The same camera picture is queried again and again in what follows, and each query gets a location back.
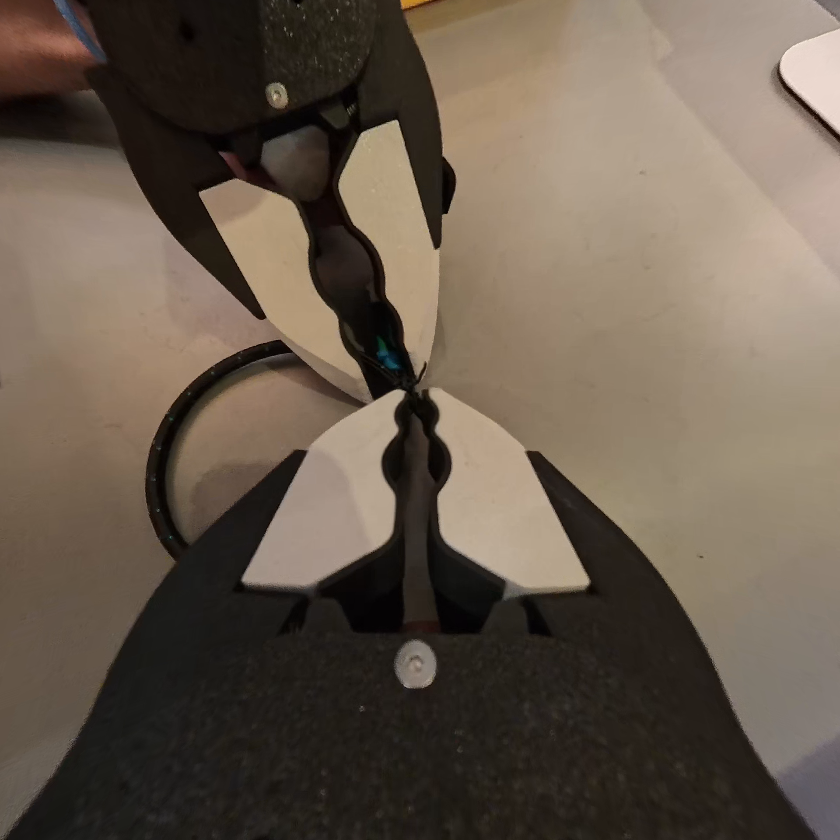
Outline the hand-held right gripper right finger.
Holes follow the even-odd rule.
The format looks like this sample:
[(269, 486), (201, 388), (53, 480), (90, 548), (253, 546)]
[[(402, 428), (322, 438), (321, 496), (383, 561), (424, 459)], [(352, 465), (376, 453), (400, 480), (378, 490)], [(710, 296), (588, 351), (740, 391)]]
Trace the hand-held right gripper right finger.
[(423, 430), (427, 565), (444, 629), (479, 631), (502, 602), (586, 592), (590, 576), (516, 438), (437, 387), (423, 396)]

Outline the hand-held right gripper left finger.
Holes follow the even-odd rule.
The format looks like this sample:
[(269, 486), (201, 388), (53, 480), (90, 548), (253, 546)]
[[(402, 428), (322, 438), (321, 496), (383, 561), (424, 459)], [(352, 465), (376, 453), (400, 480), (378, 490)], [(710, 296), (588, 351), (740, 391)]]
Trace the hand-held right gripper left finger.
[(247, 592), (336, 601), (356, 632), (403, 626), (406, 393), (347, 416), (307, 450), (241, 577)]

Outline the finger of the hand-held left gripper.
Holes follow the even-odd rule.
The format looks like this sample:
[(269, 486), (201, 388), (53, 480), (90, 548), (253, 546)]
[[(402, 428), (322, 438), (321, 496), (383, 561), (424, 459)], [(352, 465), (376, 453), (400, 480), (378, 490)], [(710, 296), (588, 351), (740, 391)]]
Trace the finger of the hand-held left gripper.
[(434, 345), (440, 255), (398, 119), (350, 137), (334, 186), (370, 265), (368, 311), (355, 321), (364, 351), (393, 375), (418, 373)]
[(199, 196), (281, 340), (331, 385), (370, 402), (361, 368), (342, 342), (338, 317), (313, 281), (310, 238), (298, 206), (244, 181), (227, 181)]

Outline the person's left forearm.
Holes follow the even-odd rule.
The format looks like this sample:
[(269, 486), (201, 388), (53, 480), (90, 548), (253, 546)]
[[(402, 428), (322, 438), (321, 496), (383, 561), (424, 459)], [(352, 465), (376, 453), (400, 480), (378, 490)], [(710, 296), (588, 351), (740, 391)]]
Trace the person's left forearm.
[(2, 104), (87, 91), (95, 64), (53, 1), (1, 2)]

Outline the person's left hand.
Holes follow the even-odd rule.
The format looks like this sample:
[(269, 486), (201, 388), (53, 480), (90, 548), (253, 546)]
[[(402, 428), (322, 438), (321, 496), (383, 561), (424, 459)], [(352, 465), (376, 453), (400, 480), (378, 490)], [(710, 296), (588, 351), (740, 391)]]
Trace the person's left hand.
[(246, 166), (232, 151), (220, 151), (219, 154), (235, 178), (268, 192), (277, 191), (277, 183), (261, 163)]

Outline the blue wristband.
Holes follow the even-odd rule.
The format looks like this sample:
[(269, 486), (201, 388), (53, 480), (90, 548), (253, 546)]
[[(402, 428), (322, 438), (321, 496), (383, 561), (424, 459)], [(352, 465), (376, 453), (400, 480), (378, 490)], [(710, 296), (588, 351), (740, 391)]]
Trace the blue wristband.
[(89, 1), (54, 1), (53, 4), (57, 13), (90, 57), (99, 65), (107, 63), (108, 59), (92, 23)]

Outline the white tablet stand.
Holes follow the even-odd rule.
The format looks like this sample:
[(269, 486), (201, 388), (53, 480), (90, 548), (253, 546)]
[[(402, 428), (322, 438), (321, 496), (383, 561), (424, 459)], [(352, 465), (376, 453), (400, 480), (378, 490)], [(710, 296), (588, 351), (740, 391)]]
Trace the white tablet stand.
[(839, 29), (788, 48), (779, 76), (786, 90), (839, 137)]

